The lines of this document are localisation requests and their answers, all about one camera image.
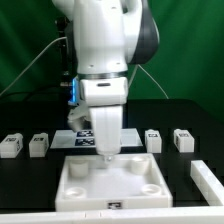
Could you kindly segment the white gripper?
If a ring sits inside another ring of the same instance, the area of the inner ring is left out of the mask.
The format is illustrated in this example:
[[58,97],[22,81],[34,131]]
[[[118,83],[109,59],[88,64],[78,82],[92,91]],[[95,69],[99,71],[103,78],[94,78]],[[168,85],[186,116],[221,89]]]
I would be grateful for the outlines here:
[[90,107],[89,110],[97,153],[109,163],[121,150],[123,107]]

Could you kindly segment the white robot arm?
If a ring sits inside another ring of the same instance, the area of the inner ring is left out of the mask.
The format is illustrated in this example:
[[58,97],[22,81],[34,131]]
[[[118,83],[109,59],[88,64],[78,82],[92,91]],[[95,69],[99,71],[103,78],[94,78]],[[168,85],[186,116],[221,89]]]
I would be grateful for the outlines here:
[[148,62],[159,32],[148,0],[52,0],[70,21],[79,81],[79,106],[68,115],[71,129],[91,121],[96,151],[106,161],[121,151],[123,105],[130,64]]

